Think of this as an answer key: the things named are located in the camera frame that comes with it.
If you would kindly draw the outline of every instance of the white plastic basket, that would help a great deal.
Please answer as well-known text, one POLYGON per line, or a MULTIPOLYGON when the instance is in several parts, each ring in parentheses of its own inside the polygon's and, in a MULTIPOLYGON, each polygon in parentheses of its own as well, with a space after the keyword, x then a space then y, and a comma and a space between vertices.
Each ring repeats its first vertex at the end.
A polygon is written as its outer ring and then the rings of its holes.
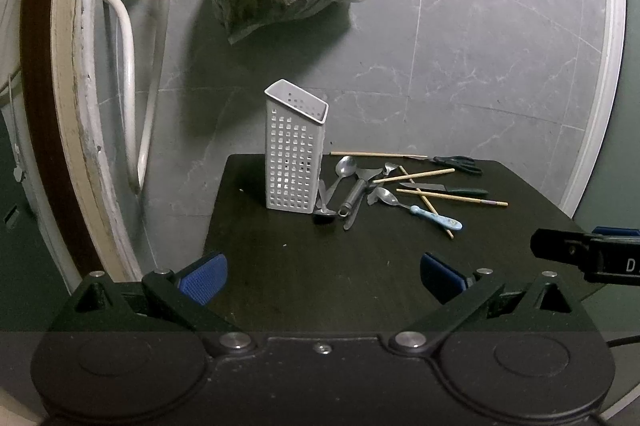
POLYGON ((273 83, 264 93, 267 207, 311 213, 318 195, 329 105, 287 80, 273 83))

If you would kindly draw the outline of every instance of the black table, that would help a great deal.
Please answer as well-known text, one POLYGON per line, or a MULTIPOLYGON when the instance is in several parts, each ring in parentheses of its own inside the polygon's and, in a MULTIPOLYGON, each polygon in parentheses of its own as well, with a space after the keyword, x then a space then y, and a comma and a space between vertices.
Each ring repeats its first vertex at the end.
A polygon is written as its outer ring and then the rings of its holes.
MULTIPOLYGON (((339 159, 322 161, 327 186, 336 178, 339 159)), ((358 158, 365 168, 384 162, 358 158)), ((408 172, 439 169, 411 159, 396 162, 408 172)), ((210 308, 247 331, 393 332, 440 306, 420 283, 418 265, 427 251, 455 258, 470 270, 490 267, 513 281, 532 281, 554 270, 579 298, 600 288, 585 282, 577 268, 539 260, 529 250, 537 228, 579 231, 578 226, 502 164, 478 164, 484 169, 480 178, 456 172, 426 181, 485 188, 510 206, 431 199, 439 213, 465 226, 451 240, 436 224, 404 209, 366 201, 348 232, 341 221, 318 226, 311 215, 267 210, 264 156, 230 156, 205 248, 226 255, 229 276, 210 308)), ((340 183, 330 207, 337 209, 354 182, 340 183)), ((399 199, 422 205, 414 196, 399 199)))

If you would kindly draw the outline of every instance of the screw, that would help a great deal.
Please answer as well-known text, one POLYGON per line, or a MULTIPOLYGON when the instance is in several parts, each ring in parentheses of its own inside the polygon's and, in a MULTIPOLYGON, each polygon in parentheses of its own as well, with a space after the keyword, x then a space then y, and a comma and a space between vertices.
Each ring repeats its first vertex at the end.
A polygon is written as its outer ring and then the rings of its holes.
POLYGON ((331 348, 331 345, 327 345, 326 343, 316 343, 314 345, 314 350, 318 354, 326 356, 327 354, 330 354, 333 349, 331 348))
POLYGON ((420 348, 427 342, 427 338, 420 332, 406 330, 396 335, 396 343, 404 348, 420 348))
POLYGON ((228 332, 220 336, 220 345, 229 350, 240 350, 251 345, 251 337, 244 332, 228 332))

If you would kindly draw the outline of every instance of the chopstick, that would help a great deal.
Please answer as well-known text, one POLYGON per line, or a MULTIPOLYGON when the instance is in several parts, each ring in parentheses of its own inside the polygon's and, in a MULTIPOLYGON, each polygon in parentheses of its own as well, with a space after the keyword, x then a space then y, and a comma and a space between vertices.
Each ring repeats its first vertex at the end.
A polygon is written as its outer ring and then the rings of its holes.
POLYGON ((474 204, 484 204, 486 206, 501 206, 508 207, 507 202, 497 202, 496 200, 484 200, 484 199, 471 199, 469 197, 457 197, 455 195, 445 195, 444 193, 431 193, 424 191, 412 191, 412 190, 396 190, 398 193, 406 193, 408 195, 427 195, 428 197, 434 197, 435 199, 447 199, 447 200, 460 200, 461 202, 472 202, 474 204))
POLYGON ((454 168, 448 168, 446 170, 436 170, 436 171, 425 171, 423 173, 414 173, 412 175, 402 175, 401 177, 389 177, 388 179, 379 179, 377 181, 373 181, 374 184, 382 184, 385 182, 396 182, 396 181, 405 181, 411 179, 420 179, 422 177, 433 177, 435 175, 444 175, 445 173, 453 173, 455 171, 454 168))
MULTIPOLYGON (((406 172, 403 166, 400 166, 400 171, 405 175, 408 175, 408 173, 406 172)), ((415 181, 413 179, 410 179, 410 181, 411 181, 411 184, 415 184, 415 181)), ((421 196, 420 198, 422 199, 422 202, 424 202, 427 205, 431 213, 433 213, 434 215, 438 214, 438 212, 436 211, 436 208, 433 207, 433 205, 429 202, 429 199, 427 197, 421 196)), ((445 229, 445 232, 449 235, 449 238, 453 240, 453 233, 449 229, 445 229)))
POLYGON ((330 155, 351 155, 352 157, 412 157, 418 159, 428 159, 427 155, 411 155, 408 153, 378 153, 369 151, 332 151, 330 155))

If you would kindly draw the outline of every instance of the black scissors handle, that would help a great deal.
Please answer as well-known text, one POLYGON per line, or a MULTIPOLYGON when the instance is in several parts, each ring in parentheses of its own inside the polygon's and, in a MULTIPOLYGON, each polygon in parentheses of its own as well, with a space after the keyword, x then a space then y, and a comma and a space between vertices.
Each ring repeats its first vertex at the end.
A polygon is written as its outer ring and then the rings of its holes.
POLYGON ((463 155, 454 155, 453 157, 433 157, 431 162, 440 166, 455 168, 458 171, 469 173, 471 175, 482 175, 482 169, 476 165, 476 161, 471 157, 465 157, 463 155))

